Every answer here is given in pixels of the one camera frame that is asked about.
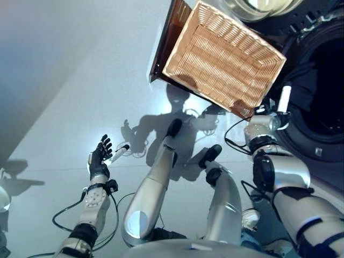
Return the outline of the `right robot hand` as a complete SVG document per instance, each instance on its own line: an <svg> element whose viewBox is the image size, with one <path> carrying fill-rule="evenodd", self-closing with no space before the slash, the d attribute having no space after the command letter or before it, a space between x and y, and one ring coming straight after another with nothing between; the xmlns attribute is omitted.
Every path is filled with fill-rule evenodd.
<svg viewBox="0 0 344 258"><path fill-rule="evenodd" d="M255 108L254 115L250 122L267 127L270 131L281 131L289 125L289 115L287 111L291 95L291 84L284 85L277 105L270 99Z"/></svg>

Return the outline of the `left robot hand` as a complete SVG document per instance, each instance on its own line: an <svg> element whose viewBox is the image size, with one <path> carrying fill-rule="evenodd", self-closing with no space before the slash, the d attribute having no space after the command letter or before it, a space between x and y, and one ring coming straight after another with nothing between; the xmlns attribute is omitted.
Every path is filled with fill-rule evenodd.
<svg viewBox="0 0 344 258"><path fill-rule="evenodd" d="M88 157L87 170L92 181L97 176L110 177L108 166L113 164L125 152L129 150L128 144L120 146L115 151L112 150L111 139L107 134L103 135L96 149L93 150Z"/></svg>

